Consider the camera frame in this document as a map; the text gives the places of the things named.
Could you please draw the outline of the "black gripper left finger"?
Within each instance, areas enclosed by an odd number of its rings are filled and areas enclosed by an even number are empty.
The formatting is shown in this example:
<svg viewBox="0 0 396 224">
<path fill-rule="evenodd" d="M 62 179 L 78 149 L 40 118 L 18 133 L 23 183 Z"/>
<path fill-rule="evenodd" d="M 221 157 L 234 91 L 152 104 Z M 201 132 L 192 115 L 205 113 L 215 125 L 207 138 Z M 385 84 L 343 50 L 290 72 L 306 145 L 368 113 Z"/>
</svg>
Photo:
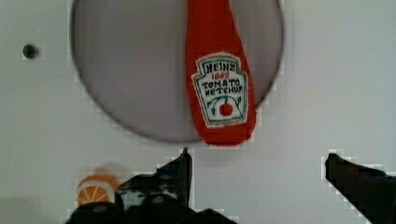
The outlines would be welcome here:
<svg viewBox="0 0 396 224">
<path fill-rule="evenodd" d="M 113 175 L 107 170 L 93 175 L 99 174 Z M 184 148 L 152 174 L 118 178 L 114 203 L 78 206 L 64 224 L 237 224 L 213 209 L 191 209 L 191 178 L 192 157 Z"/>
</svg>

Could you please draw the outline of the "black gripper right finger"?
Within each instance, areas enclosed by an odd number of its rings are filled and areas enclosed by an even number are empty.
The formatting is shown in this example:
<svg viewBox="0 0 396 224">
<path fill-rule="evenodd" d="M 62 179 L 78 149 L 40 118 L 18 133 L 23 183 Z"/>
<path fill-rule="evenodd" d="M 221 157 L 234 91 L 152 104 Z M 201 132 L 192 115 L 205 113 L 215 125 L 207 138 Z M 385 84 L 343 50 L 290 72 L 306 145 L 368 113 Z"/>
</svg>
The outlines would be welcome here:
<svg viewBox="0 0 396 224">
<path fill-rule="evenodd" d="M 330 153 L 325 178 L 372 224 L 395 224 L 396 179 Z"/>
</svg>

